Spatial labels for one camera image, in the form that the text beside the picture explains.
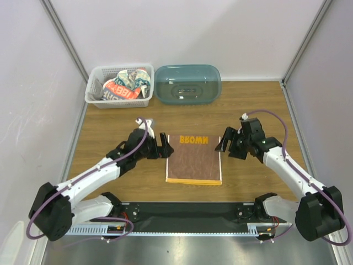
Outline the yellow brown bear towel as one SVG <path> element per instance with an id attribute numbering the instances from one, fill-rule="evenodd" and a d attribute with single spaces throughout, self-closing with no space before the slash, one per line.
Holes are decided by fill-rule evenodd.
<path id="1" fill-rule="evenodd" d="M 174 152 L 167 158 L 167 183 L 220 186 L 221 154 L 215 150 L 219 136 L 168 135 Z"/>

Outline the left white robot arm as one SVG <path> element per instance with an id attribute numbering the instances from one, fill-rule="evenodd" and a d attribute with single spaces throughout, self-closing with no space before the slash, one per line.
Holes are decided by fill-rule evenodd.
<path id="1" fill-rule="evenodd" d="M 72 226 L 93 219 L 115 221 L 121 216 L 120 201 L 110 192 L 87 200 L 86 196 L 108 182 L 132 170 L 141 159 L 168 158 L 174 152 L 165 133 L 161 145 L 154 134 L 135 129 L 126 141 L 119 143 L 95 166 L 63 183 L 43 184 L 29 211 L 26 235 L 36 239 L 30 229 L 35 225 L 50 241 L 62 238 Z"/>

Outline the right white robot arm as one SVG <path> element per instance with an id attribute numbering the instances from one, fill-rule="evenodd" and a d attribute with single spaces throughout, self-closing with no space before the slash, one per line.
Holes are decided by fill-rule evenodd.
<path id="1" fill-rule="evenodd" d="M 335 186 L 326 187 L 296 163 L 275 137 L 266 137 L 257 118 L 240 119 L 241 127 L 227 127 L 215 150 L 229 152 L 230 157 L 245 160 L 257 158 L 275 172 L 292 190 L 298 202 L 291 202 L 274 193 L 256 199 L 255 218 L 261 222 L 280 218 L 296 227 L 307 241 L 325 237 L 347 225 L 344 221 L 343 200 Z"/>

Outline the teal plastic tub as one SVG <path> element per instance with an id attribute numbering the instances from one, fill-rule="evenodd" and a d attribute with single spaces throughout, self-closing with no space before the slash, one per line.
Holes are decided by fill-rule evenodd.
<path id="1" fill-rule="evenodd" d="M 164 104 L 210 104 L 221 92 L 221 76 L 212 65 L 167 65 L 154 74 L 154 96 Z"/>

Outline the orange white lettered towel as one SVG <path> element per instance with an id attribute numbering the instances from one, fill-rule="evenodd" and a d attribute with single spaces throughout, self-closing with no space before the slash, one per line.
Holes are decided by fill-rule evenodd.
<path id="1" fill-rule="evenodd" d="M 130 89 L 115 83 L 113 79 L 108 80 L 103 85 L 102 100 L 134 100 L 141 93 L 141 88 Z"/>

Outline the teal patterned towel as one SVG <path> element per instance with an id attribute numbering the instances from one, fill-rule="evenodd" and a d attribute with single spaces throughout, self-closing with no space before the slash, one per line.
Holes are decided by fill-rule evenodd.
<path id="1" fill-rule="evenodd" d="M 114 78 L 114 82 L 131 90 L 140 88 L 143 94 L 146 94 L 151 86 L 151 78 L 144 68 L 133 71 L 119 71 Z"/>

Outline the white plastic basket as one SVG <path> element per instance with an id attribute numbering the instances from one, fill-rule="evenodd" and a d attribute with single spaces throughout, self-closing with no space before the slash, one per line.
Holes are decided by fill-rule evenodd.
<path id="1" fill-rule="evenodd" d="M 108 80 L 114 80 L 119 71 L 122 70 L 137 70 L 138 68 L 144 68 L 151 78 L 151 86 L 146 94 L 142 92 L 138 96 L 137 99 L 134 100 L 98 100 L 91 101 L 86 96 L 86 91 L 88 90 L 88 86 L 91 84 L 93 79 L 98 79 L 99 82 L 103 85 Z M 89 104 L 94 104 L 97 108 L 106 109 L 106 108 L 137 108 L 137 107 L 147 107 L 149 100 L 153 96 L 154 91 L 154 68 L 150 64 L 130 64 L 130 65 L 120 65 L 120 66 L 98 66 L 92 69 L 88 83 L 85 90 L 85 101 Z"/>

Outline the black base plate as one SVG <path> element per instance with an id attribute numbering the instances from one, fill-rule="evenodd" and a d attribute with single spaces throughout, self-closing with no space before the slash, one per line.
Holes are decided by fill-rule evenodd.
<path id="1" fill-rule="evenodd" d="M 253 203 L 239 202 L 135 202 L 114 206 L 109 217 L 127 217 L 133 224 L 147 221 L 273 222 L 256 212 Z"/>

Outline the aluminium frame rail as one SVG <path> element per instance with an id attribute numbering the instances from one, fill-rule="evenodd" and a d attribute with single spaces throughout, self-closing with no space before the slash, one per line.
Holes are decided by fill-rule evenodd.
<path id="1" fill-rule="evenodd" d="M 91 222 L 76 225 L 66 232 L 70 236 L 99 236 L 119 237 L 124 234 L 129 236 L 240 236 L 258 237 L 262 235 L 274 236 L 289 224 L 273 222 L 227 223 L 221 220 L 214 221 L 147 221 L 136 222 L 131 232 L 130 225 L 124 222 L 115 224 L 109 222 Z"/>

